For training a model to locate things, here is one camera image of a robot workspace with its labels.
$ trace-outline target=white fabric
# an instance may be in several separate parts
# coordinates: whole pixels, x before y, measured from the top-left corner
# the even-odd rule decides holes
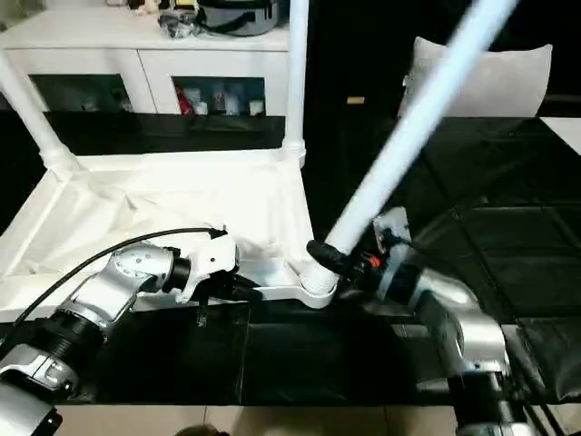
[[[416,38],[399,115],[447,50],[444,45]],[[545,45],[528,51],[484,53],[447,116],[535,116],[547,92],[552,51],[553,45]]]

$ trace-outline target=white tubular frame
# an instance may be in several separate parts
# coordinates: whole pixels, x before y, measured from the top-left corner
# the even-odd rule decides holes
[[[36,141],[44,166],[63,178],[71,171],[79,171],[81,166],[38,108],[5,50],[0,50],[0,89]]]
[[[302,136],[307,69],[309,0],[290,1],[289,84],[287,115],[282,150],[285,156],[298,158],[304,165],[306,148]]]
[[[463,17],[447,55],[419,90],[399,121],[326,243],[349,254],[389,199],[437,127],[479,54],[486,50],[517,4],[517,0],[477,0]],[[307,292],[332,295],[337,276],[317,263],[301,276]]]

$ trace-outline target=glass cabinet door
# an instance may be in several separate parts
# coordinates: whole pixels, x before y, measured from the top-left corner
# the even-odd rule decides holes
[[[30,74],[49,111],[133,112],[120,74]]]
[[[261,77],[172,77],[182,114],[266,114]]]

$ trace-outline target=white cabinet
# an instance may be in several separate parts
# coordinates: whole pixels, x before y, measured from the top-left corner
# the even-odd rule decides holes
[[[156,112],[137,50],[35,48],[10,49],[7,53],[44,111],[63,110],[59,103],[94,94],[91,98],[103,105],[108,100],[128,98],[135,112]]]
[[[235,85],[246,88],[243,92],[252,94],[240,102],[242,114],[248,113],[248,104],[252,99],[264,101],[267,115],[285,114],[288,74],[286,53],[141,50],[140,57],[158,113],[181,113],[176,86],[183,88],[190,84],[199,90],[211,82],[208,78],[216,78],[216,86],[224,82],[221,79],[232,79]]]
[[[230,87],[223,95],[238,106],[235,113],[250,113],[251,103],[254,112],[262,107],[259,112],[267,115],[286,111],[285,27],[244,38],[201,34],[173,40],[152,15],[59,8],[0,34],[0,46],[43,110],[109,110],[126,100],[137,113],[179,114],[177,87],[190,91],[189,97],[205,94],[208,112],[221,114],[228,111],[216,109],[208,93]]]

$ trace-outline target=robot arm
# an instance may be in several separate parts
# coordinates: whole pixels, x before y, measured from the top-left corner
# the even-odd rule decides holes
[[[377,255],[346,256],[314,241],[308,250],[354,287],[406,306],[427,326],[448,378],[458,436],[532,436],[522,407],[507,388],[510,367],[500,325],[482,312],[463,282],[410,259],[393,267],[389,252],[395,243],[382,246],[385,240],[378,235]]]
[[[230,300],[257,298],[235,286],[236,244],[229,235],[209,240],[182,258],[179,250],[137,243],[112,254],[107,265],[84,281],[32,337],[0,361],[0,434],[53,435],[62,419],[54,404],[69,396],[139,292],[181,291],[207,298],[211,288]]]

